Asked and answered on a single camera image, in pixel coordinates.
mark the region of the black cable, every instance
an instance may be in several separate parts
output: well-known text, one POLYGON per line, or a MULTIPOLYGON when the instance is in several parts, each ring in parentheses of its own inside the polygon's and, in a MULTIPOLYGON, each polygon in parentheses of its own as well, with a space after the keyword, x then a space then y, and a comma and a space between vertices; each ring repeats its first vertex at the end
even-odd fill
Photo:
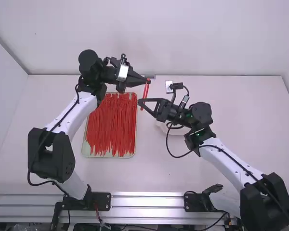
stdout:
POLYGON ((123 231, 126 227, 128 227, 128 224, 126 224, 122 229, 117 230, 117 231, 123 231))
POLYGON ((185 90, 187 91, 187 96, 189 96, 189 90, 187 89, 186 86, 183 85, 183 87, 185 88, 185 90))
POLYGON ((205 230, 208 230, 210 228, 212 228, 214 225, 216 225, 221 219, 223 219, 223 217, 228 214, 227 212, 223 213, 223 215, 218 218, 218 220, 216 222, 214 222, 213 224, 211 224, 210 226, 206 227, 205 229, 201 229, 201 230, 195 230, 195 231, 205 231, 205 230))
POLYGON ((187 153, 185 153, 185 154, 183 154, 183 155, 180 155, 180 156, 175 156, 175 155, 173 155, 173 154, 170 152, 169 147, 168 147, 168 135, 169 135, 170 130, 171 130, 171 129, 181 129, 181 128, 183 128, 183 126, 179 126, 179 127, 176 127, 176 128, 172 128, 172 125, 173 125, 172 122, 169 122, 169 123, 166 124, 166 126, 168 127, 168 131, 167 131, 167 134, 166 134, 166 148, 167 148, 168 153, 169 153, 173 158, 177 158, 177 159, 178 159, 178 158, 182 158, 182 157, 190 154, 190 153, 192 152, 192 150, 191 150, 191 151, 188 151, 187 153))
MULTIPOLYGON (((40 148, 42 147, 42 145, 44 144, 44 142, 47 140, 47 138, 50 136, 51 132, 53 130, 55 130, 57 127, 60 127, 61 126, 61 123, 62 121, 67 117, 67 115, 74 109, 74 107, 79 103, 79 93, 77 91, 77 87, 78 87, 78 84, 76 84, 75 86, 75 92, 76 92, 76 95, 77 95, 77 100, 75 101, 75 103, 71 106, 71 108, 64 114, 64 116, 52 127, 52 129, 49 130, 49 132, 47 133, 47 135, 42 139, 42 141, 40 142, 39 144, 39 147, 38 147, 38 150, 37 152, 34 154, 33 156, 33 160, 35 159, 35 156, 36 154, 39 152, 40 148)), ((31 186, 40 186, 40 185, 43 185, 43 184, 47 184, 47 183, 51 183, 53 185, 55 185, 61 192, 63 192, 64 194, 68 195, 68 193, 66 191, 64 191, 56 181, 54 180, 47 180, 47 181, 44 181, 42 183, 38 183, 38 184, 34 184, 31 182, 31 179, 30 179, 30 172, 32 170, 32 166, 33 166, 33 161, 30 165, 30 168, 28 168, 28 173, 27 173, 27 181, 29 183, 29 185, 31 186)))
POLYGON ((69 210, 67 211, 67 214, 68 214, 68 227, 69 227, 69 225, 71 224, 71 215, 69 213, 69 210))
POLYGON ((285 217, 287 218, 287 220, 289 221, 289 216, 286 213, 285 209, 281 206, 281 204, 278 202, 278 200, 274 197, 274 195, 267 189, 267 187, 261 182, 259 181, 253 174, 252 172, 248 171, 243 165, 241 165, 236 159, 234 159, 231 155, 229 155, 226 151, 224 151, 222 148, 215 146, 215 145, 210 145, 210 144, 205 144, 205 145, 201 145, 199 146, 199 148, 204 148, 204 147, 212 147, 212 148, 216 148, 219 152, 224 153, 226 156, 228 156, 232 161, 234 161, 240 168, 242 168, 247 175, 250 175, 261 187, 262 189, 273 199, 273 201, 277 204, 277 206, 279 207, 279 209, 282 211, 282 213, 285 215, 285 217))
POLYGON ((126 225, 124 228, 126 227, 136 227, 136 228, 141 228, 141 229, 147 229, 147 230, 152 230, 152 231, 158 231, 156 229, 153 229, 153 228, 147 228, 147 227, 144 227, 144 226, 140 226, 140 225, 126 225))

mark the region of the red zip tie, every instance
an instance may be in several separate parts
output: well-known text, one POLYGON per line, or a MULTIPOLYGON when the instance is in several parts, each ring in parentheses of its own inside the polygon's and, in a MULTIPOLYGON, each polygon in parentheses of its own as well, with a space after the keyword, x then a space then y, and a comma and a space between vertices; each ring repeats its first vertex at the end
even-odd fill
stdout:
POLYGON ((148 97, 148 92, 149 92, 149 84, 148 82, 145 83, 144 86, 144 94, 143 94, 143 99, 146 99, 148 97))

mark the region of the white tabletop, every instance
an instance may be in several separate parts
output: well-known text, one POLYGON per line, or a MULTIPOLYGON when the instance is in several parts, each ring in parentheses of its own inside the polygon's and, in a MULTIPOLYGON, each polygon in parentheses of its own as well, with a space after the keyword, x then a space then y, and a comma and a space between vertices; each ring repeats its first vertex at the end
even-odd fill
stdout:
MULTIPOLYGON (((74 96, 78 76, 30 76, 0 153, 0 193, 57 193, 51 186, 30 187, 27 173, 27 134, 52 121, 74 96)), ((276 172, 289 191, 289 95, 281 77, 157 76, 148 97, 171 98, 165 80, 182 81, 190 91, 189 104, 211 104, 212 130, 234 153, 264 173, 276 172)), ((142 97, 143 86, 129 89, 142 97)), ((178 91, 177 103, 185 94, 178 91)), ((136 154, 130 159, 86 158, 81 155, 85 121, 72 146, 76 172, 94 191, 201 192, 221 183, 236 193, 228 180, 196 154, 169 156, 165 133, 146 111, 138 110, 136 154)), ((188 151, 183 137, 171 136, 170 149, 188 151)), ((31 174, 33 182, 41 182, 31 174)))

